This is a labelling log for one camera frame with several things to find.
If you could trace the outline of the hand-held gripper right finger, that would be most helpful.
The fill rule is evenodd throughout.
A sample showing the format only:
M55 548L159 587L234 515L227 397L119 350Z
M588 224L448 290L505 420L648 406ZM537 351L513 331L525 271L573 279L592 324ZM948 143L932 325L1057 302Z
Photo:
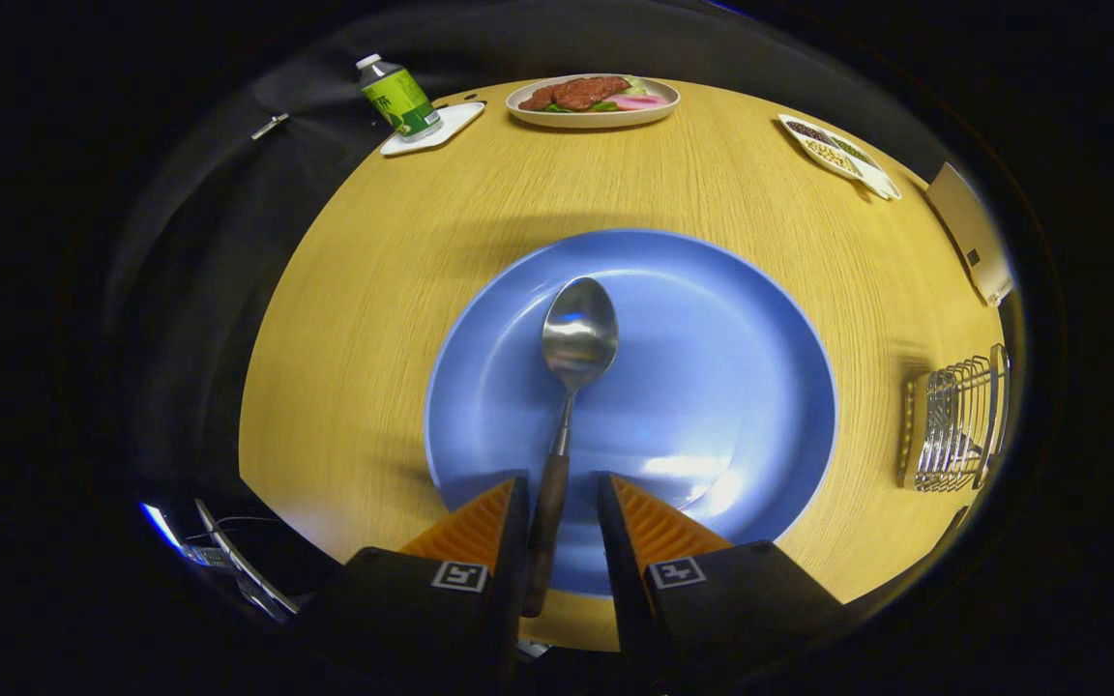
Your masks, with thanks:
M620 649L641 672L756 672L841 618L772 542L731 543L626 478L600 476L597 512Z

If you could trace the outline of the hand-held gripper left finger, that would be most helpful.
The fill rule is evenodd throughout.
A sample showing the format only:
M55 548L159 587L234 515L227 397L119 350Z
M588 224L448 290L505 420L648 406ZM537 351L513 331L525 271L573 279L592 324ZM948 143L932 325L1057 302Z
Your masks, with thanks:
M310 602L310 643L356 678L507 678L529 484L510 478L402 549L367 547Z

